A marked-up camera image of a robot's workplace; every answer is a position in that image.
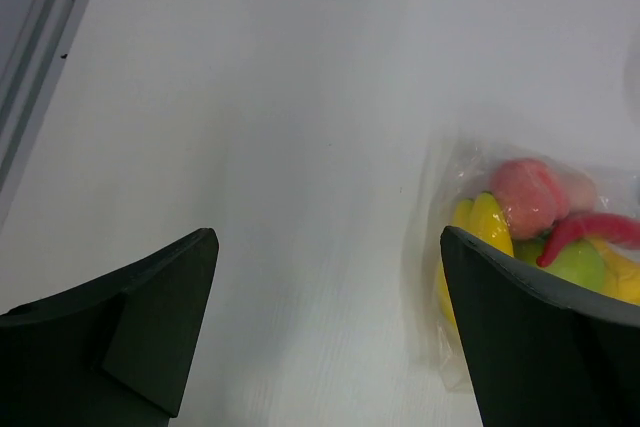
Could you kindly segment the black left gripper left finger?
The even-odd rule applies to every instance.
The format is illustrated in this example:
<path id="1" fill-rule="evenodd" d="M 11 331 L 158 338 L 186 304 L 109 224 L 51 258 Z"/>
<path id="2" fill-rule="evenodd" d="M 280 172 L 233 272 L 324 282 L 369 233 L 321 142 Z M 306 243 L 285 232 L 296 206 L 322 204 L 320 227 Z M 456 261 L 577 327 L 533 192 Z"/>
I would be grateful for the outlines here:
<path id="1" fill-rule="evenodd" d="M 219 242 L 201 228 L 1 316 L 4 426 L 166 426 L 180 411 Z"/>

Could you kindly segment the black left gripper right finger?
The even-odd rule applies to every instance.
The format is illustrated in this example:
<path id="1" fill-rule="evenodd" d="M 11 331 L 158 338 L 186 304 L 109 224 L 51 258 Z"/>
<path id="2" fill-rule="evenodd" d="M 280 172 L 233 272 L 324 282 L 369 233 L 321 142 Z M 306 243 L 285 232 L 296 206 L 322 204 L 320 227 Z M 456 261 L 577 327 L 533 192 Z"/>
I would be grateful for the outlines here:
<path id="1" fill-rule="evenodd" d="M 639 309 L 456 227 L 444 272 L 486 426 L 636 426 Z"/>

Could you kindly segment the clear zip top bag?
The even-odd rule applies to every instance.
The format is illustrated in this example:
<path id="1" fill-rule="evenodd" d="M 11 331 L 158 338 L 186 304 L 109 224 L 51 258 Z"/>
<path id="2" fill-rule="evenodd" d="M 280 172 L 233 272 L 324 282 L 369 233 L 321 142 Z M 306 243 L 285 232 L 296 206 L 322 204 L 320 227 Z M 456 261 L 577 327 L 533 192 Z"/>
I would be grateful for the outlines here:
<path id="1" fill-rule="evenodd" d="M 596 343 L 580 331 L 639 323 L 638 174 L 449 139 L 428 154 L 425 180 L 419 302 L 444 386 L 587 381 Z"/>

